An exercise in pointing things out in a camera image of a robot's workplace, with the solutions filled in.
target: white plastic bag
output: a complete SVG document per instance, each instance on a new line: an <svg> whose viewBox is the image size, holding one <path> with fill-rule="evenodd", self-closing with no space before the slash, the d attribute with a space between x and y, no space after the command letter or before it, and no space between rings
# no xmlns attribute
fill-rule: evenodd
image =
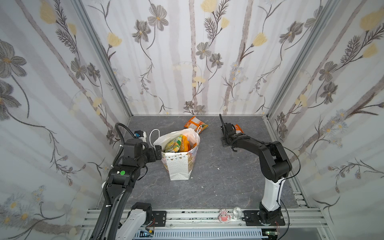
<svg viewBox="0 0 384 240"><path fill-rule="evenodd" d="M192 128L183 129L180 131L175 131L168 133L159 137L153 144L151 143L151 135L149 135L149 142L151 145L160 145L161 149L164 150L167 143L178 137L179 135L184 135L187 137L187 140L193 146L196 143L196 146L189 150L188 152L162 152L161 161L164 164L164 167L169 173L169 178L171 180L188 180L191 175L193 165L195 163L195 158L197 150L200 144L200 129L195 132Z"/></svg>

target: floral wallpaper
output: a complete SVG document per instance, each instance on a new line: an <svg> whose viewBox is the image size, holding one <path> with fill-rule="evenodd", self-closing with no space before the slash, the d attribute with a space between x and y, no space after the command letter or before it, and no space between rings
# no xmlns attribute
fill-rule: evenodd
<svg viewBox="0 0 384 240"><path fill-rule="evenodd" d="M366 222L369 238L382 239L383 50L383 2L341 1L269 116L301 159L298 178L311 206L339 240L363 238Z"/></svg>
<svg viewBox="0 0 384 240"><path fill-rule="evenodd" d="M82 2L134 114L267 114L326 4Z"/></svg>
<svg viewBox="0 0 384 240"><path fill-rule="evenodd" d="M2 1L0 21L2 238L79 238L128 117L70 2Z"/></svg>

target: small keychain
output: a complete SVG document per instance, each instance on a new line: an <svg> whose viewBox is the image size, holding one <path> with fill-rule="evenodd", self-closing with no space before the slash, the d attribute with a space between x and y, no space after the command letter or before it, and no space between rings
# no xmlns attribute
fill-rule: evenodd
<svg viewBox="0 0 384 240"><path fill-rule="evenodd" d="M227 213L227 210L226 209L221 209L220 210L220 215L218 216L218 220L221 223L228 223L230 219L231 219L231 216Z"/></svg>

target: chips bag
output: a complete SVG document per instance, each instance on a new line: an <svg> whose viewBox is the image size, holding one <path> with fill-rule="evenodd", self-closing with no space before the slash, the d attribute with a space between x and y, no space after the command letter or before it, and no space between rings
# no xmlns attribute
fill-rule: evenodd
<svg viewBox="0 0 384 240"><path fill-rule="evenodd" d="M164 152L178 152L181 146L182 138L183 138L183 135L181 134L177 138L170 141L166 145Z"/></svg>
<svg viewBox="0 0 384 240"><path fill-rule="evenodd" d="M236 130L236 133L240 133L240 132L244 133L243 130L241 129L241 127L238 124L235 125L235 130Z"/></svg>
<svg viewBox="0 0 384 240"><path fill-rule="evenodd" d="M201 126L201 131L200 132L202 132L204 129L206 129L208 127L207 124L205 124L202 121L200 121L197 117L192 117L184 125L184 127L186 127L186 128L192 128L193 130L195 130L195 132L197 131L197 128L199 128L199 126Z"/></svg>
<svg viewBox="0 0 384 240"><path fill-rule="evenodd" d="M181 146L178 152L188 152L190 150L189 141L187 140L187 136L182 137Z"/></svg>

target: table surface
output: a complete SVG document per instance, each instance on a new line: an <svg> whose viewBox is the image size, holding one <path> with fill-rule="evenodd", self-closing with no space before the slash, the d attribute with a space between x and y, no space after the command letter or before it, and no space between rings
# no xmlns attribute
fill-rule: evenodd
<svg viewBox="0 0 384 240"><path fill-rule="evenodd" d="M265 178L261 173L258 156L244 149L233 152L222 147L219 116L196 116L208 124L200 133L200 146L189 180L170 181L161 161L148 163L148 173L137 181L126 208L136 202L148 202L153 208L258 208L263 198ZM133 116L128 127L131 131L143 130L149 133L157 128L164 135L184 129L191 116ZM271 141L262 117L224 116L224 122L238 124L247 135ZM157 132L152 135L152 142ZM286 207L297 207L286 182L281 199Z"/></svg>

